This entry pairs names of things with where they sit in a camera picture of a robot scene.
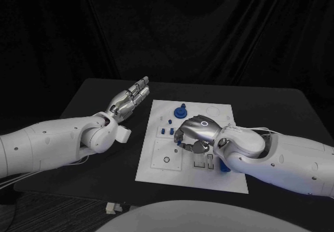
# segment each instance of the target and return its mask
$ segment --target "blue object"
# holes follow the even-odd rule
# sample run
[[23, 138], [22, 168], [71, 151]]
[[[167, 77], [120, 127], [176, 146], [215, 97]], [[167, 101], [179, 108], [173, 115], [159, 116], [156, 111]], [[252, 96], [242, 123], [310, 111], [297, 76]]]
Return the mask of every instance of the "blue object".
[[176, 108], [174, 110], [174, 116], [177, 118], [186, 118], [187, 117], [187, 110], [186, 110], [186, 104], [182, 104], [182, 107]]
[[228, 173], [230, 172], [230, 169], [228, 168], [225, 162], [222, 161], [222, 159], [219, 159], [219, 162], [220, 162], [220, 171]]

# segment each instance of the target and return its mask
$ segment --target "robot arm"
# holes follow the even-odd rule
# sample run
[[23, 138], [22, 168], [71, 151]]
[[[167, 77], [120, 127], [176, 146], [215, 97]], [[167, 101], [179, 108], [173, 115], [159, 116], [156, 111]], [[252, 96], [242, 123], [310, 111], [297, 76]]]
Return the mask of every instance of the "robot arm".
[[[249, 174], [294, 192], [334, 196], [333, 147], [282, 134], [261, 136], [252, 130], [232, 125], [218, 128], [213, 127], [213, 120], [206, 120], [205, 127], [203, 124], [195, 124], [205, 118], [196, 116], [180, 126], [174, 135], [180, 147], [186, 147], [180, 143], [183, 134], [190, 134], [192, 138], [205, 140], [213, 146], [213, 153], [235, 172]], [[203, 146], [202, 150], [196, 147], [193, 152], [207, 151], [209, 146]]]
[[144, 77], [111, 101], [105, 112], [36, 123], [0, 136], [0, 178], [45, 171], [125, 143], [131, 130], [118, 125], [148, 95]]

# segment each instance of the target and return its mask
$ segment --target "dark background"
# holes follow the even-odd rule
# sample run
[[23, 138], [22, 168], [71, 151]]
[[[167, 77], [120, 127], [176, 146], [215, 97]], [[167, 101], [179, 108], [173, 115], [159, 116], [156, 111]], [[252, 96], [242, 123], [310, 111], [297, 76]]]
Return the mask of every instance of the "dark background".
[[334, 135], [333, 52], [330, 0], [0, 1], [0, 134], [56, 119], [87, 78], [147, 75], [297, 88]]

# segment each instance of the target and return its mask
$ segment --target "white board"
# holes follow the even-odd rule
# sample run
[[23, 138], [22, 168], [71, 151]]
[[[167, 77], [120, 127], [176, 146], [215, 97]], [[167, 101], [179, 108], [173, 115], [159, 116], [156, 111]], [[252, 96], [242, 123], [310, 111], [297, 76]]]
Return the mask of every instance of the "white board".
[[[179, 119], [174, 116], [174, 109], [183, 103], [187, 117]], [[248, 193], [245, 174], [220, 171], [219, 157], [213, 155], [212, 147], [207, 153], [195, 155], [174, 143], [170, 129], [174, 128], [176, 131], [183, 122], [197, 115], [210, 117], [220, 127], [229, 123], [235, 125], [230, 105], [153, 101], [135, 181]], [[195, 141], [184, 136], [183, 143], [193, 144]]]

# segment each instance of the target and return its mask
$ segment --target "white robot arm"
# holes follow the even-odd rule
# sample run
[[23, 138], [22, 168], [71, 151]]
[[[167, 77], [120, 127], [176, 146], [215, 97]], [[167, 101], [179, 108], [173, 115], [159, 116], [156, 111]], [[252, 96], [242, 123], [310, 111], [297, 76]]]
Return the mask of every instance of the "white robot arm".
[[[184, 134], [199, 139], [195, 145], [180, 143]], [[232, 125], [220, 128], [205, 116], [184, 121], [174, 141], [195, 153], [207, 152], [212, 145], [213, 153], [235, 172], [249, 174], [294, 192], [334, 197], [333, 147], [278, 133], [261, 136]]]
[[105, 112], [36, 123], [0, 136], [0, 178], [45, 171], [125, 143], [131, 130], [118, 125], [148, 95], [148, 77], [112, 99]]

